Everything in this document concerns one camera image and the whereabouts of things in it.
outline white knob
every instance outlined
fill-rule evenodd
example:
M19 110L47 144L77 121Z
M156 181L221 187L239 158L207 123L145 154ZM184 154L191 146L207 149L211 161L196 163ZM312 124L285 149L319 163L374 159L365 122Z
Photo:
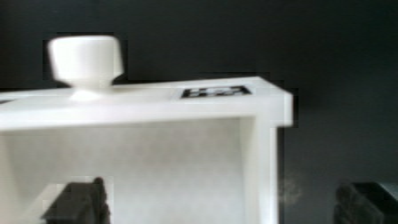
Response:
M76 36L47 45L53 76L74 88L70 100L109 94L111 80L122 74L118 42L109 36Z

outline white plastic fixture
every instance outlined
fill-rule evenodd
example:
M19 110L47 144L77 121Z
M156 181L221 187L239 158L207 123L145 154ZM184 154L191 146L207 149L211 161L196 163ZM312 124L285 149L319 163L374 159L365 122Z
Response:
M44 223L63 184L101 176L111 224L276 224L291 94L259 77L72 93L0 94L0 223Z
M86 101L109 94L122 74L118 43L109 36L76 36L49 42L54 79L76 89L70 99Z

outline black background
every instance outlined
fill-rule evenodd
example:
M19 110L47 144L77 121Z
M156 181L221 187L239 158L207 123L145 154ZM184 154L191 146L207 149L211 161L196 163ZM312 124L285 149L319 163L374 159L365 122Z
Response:
M0 0L1 91L61 86L44 44L86 33L120 39L115 83L259 75L294 93L282 220L330 224L339 182L398 182L398 2Z

